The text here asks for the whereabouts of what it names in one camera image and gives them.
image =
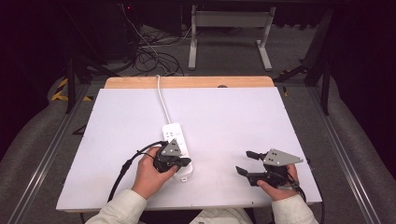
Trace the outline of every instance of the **hand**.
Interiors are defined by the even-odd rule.
[[[286,166],[286,168],[288,169],[288,173],[293,177],[293,179],[295,181],[298,181],[296,166],[294,164],[289,164]],[[287,199],[298,194],[298,192],[294,189],[275,189],[263,180],[258,180],[257,185],[260,186],[260,188],[262,188],[272,198],[274,202]]]
[[[155,169],[153,165],[153,158],[155,158],[155,155],[159,149],[159,147],[152,147],[149,149],[147,153],[151,157],[144,155],[137,166],[136,178],[134,180],[132,190],[146,200],[151,195],[155,194],[177,171],[176,166],[164,173],[160,173]]]

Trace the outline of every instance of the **table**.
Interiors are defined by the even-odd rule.
[[[113,77],[107,81],[64,183],[58,210],[99,210],[124,162],[136,150],[161,140],[165,119],[156,83],[156,77]],[[166,182],[149,199],[148,210],[269,205],[269,196],[236,173],[235,165],[263,172],[262,163],[247,158],[245,151],[265,153],[274,147],[305,160],[271,78],[162,77],[162,87],[171,119],[182,125],[194,173],[186,183]],[[137,161],[118,190],[132,186],[136,166]],[[321,202],[307,163],[296,166],[307,201]]]

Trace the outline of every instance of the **metal stand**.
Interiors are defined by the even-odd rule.
[[[265,50],[265,43],[268,39],[275,11],[275,7],[271,7],[269,12],[196,11],[196,6],[192,6],[189,69],[194,70],[196,64],[197,27],[264,27],[262,39],[257,40],[256,43],[262,56],[265,70],[271,71],[272,65]]]
[[[320,80],[320,77],[323,76],[320,104],[326,115],[329,115],[327,104],[329,101],[331,73],[329,66],[330,55],[324,52],[323,43],[332,20],[332,13],[333,9],[328,9],[323,15],[302,64],[291,71],[284,71],[280,77],[274,78],[274,82],[283,82],[290,77],[307,71],[307,76],[304,80],[305,85],[315,86]]]

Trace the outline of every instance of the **metal rail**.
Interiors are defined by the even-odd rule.
[[[14,212],[12,213],[11,217],[8,220],[8,224],[21,223],[23,221],[23,218],[26,216],[29,207],[31,206],[35,196],[37,195],[44,181],[44,178],[46,177],[50,169],[50,166],[52,165],[52,162],[56,157],[56,154],[64,139],[64,135],[67,131],[67,128],[69,127],[69,124],[73,120],[73,117],[75,116],[76,111],[78,110],[79,104],[82,102],[82,99],[84,98],[88,88],[89,85],[82,85],[81,88],[78,90],[78,97],[75,106],[73,107],[73,109],[70,111],[69,114],[64,115],[64,119],[62,120],[61,125],[59,126],[56,134],[52,138],[52,141],[49,144],[49,148],[47,149],[47,152],[44,154],[43,159],[41,160],[41,162],[38,164],[37,168],[33,172],[32,178],[30,179],[30,182],[26,187],[26,190],[22,194],[20,201],[18,202],[16,208],[14,209]]]
[[[355,195],[356,200],[358,201],[359,207],[361,208],[361,212],[363,213],[366,222],[375,224],[381,223],[361,183],[361,179],[359,178],[355,168],[353,167],[352,162],[347,155],[347,151],[341,143],[341,140],[332,125],[332,121],[330,120],[329,116],[326,116],[323,113],[321,109],[318,93],[316,92],[315,88],[312,87],[308,88],[308,91],[313,102],[315,103],[315,106],[320,114],[323,123],[326,126],[327,132],[332,142],[332,149],[338,161],[340,162],[341,168],[343,169],[349,186],[351,187],[352,192]]]

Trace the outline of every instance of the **finger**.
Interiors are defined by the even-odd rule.
[[[297,169],[294,164],[289,164],[286,166],[288,173],[293,177],[294,180],[298,180]]]
[[[157,155],[157,151],[159,150],[160,148],[159,147],[151,147],[149,150],[148,150],[148,154],[151,156],[151,157],[155,157],[156,155]]]
[[[172,166],[168,171],[161,173],[165,180],[171,178],[177,171],[177,166]]]
[[[276,191],[276,189],[274,189],[271,185],[263,180],[258,180],[257,185],[262,188],[268,195],[272,195]]]

